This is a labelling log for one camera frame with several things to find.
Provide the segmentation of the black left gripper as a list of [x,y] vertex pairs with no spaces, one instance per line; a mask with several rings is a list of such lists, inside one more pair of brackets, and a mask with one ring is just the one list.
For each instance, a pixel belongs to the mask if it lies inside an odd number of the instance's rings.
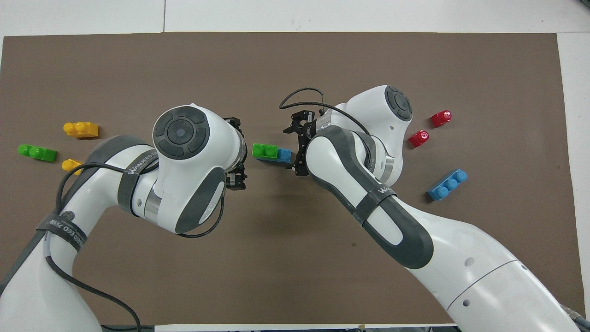
[[[241,137],[243,137],[242,129],[240,125],[242,124],[238,118],[224,118],[225,122],[227,122],[230,126],[236,129]],[[242,189],[242,184],[245,183],[247,179],[247,174],[245,174],[245,160],[241,160],[237,164],[237,173],[236,172],[228,172],[226,174],[226,188],[229,190],[240,190]]]

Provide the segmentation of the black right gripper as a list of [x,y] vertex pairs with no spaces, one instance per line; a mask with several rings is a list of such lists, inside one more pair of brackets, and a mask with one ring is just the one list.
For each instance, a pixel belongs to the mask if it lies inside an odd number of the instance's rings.
[[296,176],[308,176],[306,162],[307,146],[317,133],[317,120],[314,119],[314,116],[314,111],[303,110],[295,112],[291,116],[289,127],[283,130],[284,134],[295,133],[298,135],[299,151],[290,164]]

